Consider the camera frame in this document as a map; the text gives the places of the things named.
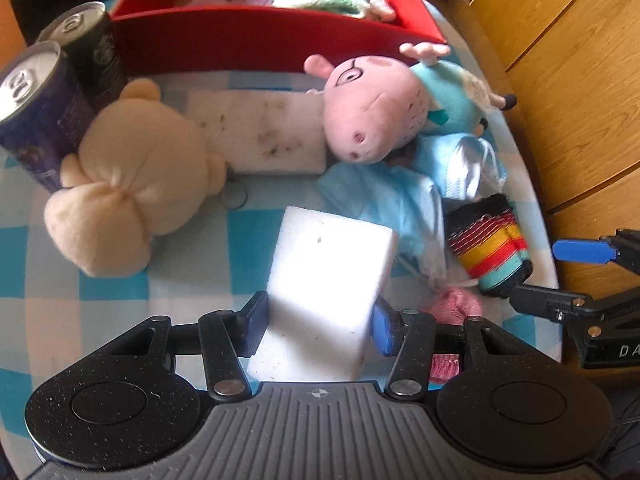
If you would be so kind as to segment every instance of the striped pouch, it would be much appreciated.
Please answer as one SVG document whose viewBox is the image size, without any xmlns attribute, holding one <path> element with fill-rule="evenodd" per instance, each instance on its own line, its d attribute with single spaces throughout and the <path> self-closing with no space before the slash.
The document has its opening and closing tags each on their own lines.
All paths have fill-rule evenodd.
<svg viewBox="0 0 640 480">
<path fill-rule="evenodd" d="M 508 298 L 533 267 L 506 195 L 463 205 L 445 218 L 447 239 L 466 272 L 486 296 Z"/>
</svg>

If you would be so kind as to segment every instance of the light blue cloth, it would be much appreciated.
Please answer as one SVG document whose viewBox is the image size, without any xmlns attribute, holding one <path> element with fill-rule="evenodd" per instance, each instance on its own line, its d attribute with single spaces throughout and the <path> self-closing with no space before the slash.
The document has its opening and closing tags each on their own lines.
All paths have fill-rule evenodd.
<svg viewBox="0 0 640 480">
<path fill-rule="evenodd" d="M 319 180 L 340 215 L 398 233 L 398 252 L 434 280 L 447 277 L 442 198 L 471 201 L 501 192 L 506 171 L 484 139 L 420 135 L 412 168 L 339 162 Z"/>
<path fill-rule="evenodd" d="M 398 253 L 434 280 L 447 275 L 442 200 L 433 181 L 400 166 L 335 164 L 318 180 L 335 212 L 392 228 Z"/>
<path fill-rule="evenodd" d="M 416 143 L 412 168 L 431 177 L 441 197 L 468 202 L 502 191 L 507 172 L 487 140 L 420 135 Z"/>
<path fill-rule="evenodd" d="M 482 118 L 482 110 L 473 101 L 478 93 L 478 80 L 461 66 L 446 60 L 427 66 L 417 63 L 411 67 L 429 94 L 442 106 L 442 119 L 428 123 L 423 130 L 431 135 L 457 132 L 472 133 Z"/>
</svg>

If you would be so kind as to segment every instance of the stuffed toy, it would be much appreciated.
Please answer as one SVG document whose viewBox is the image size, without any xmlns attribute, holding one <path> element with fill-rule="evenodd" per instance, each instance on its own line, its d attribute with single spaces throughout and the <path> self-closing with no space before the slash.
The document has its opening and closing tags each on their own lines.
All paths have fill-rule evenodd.
<svg viewBox="0 0 640 480">
<path fill-rule="evenodd" d="M 144 269 L 153 237 L 222 190 L 226 165 L 155 83 L 138 79 L 97 115 L 60 177 L 44 211 L 50 236 L 87 275 L 118 277 Z"/>
<path fill-rule="evenodd" d="M 462 325 L 468 316 L 482 316 L 484 308 L 479 298 L 464 288 L 446 287 L 435 303 L 424 312 L 431 314 L 439 324 Z M 430 381 L 444 384 L 460 373 L 460 355 L 434 354 L 431 360 Z"/>
<path fill-rule="evenodd" d="M 471 72 L 441 60 L 450 53 L 447 45 L 405 43 L 400 52 L 419 63 L 361 56 L 334 67 L 319 54 L 305 61 L 305 72 L 327 78 L 324 130 L 340 160 L 379 162 L 418 133 L 480 135 L 491 106 L 516 104 L 514 95 L 493 94 Z"/>
<path fill-rule="evenodd" d="M 480 292 L 508 298 L 533 272 L 527 242 L 504 194 L 465 204 L 445 218 L 449 247 Z"/>
</svg>

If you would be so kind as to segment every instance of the beige teddy bear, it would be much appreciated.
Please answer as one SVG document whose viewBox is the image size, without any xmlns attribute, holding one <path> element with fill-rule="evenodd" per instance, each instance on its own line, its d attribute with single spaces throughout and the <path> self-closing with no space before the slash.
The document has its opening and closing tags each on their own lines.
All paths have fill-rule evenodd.
<svg viewBox="0 0 640 480">
<path fill-rule="evenodd" d="M 60 177 L 65 189 L 44 211 L 50 236 L 89 276 L 116 277 L 146 267 L 153 236 L 219 193 L 226 166 L 195 123 L 160 102 L 155 83 L 138 79 L 94 119 Z"/>
</svg>

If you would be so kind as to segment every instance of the wooden cabinet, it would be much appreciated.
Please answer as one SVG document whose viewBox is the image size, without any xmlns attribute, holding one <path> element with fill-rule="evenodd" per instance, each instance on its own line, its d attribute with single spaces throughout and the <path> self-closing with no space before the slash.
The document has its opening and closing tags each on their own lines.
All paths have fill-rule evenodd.
<svg viewBox="0 0 640 480">
<path fill-rule="evenodd" d="M 638 38 L 640 0 L 576 0 L 508 71 L 552 210 L 640 160 Z"/>
<path fill-rule="evenodd" d="M 470 0 L 518 97 L 549 232 L 640 229 L 640 0 Z M 614 265 L 558 265 L 599 298 L 640 285 Z"/>
<path fill-rule="evenodd" d="M 9 0 L 0 0 L 0 69 L 24 49 L 24 38 Z"/>
</svg>

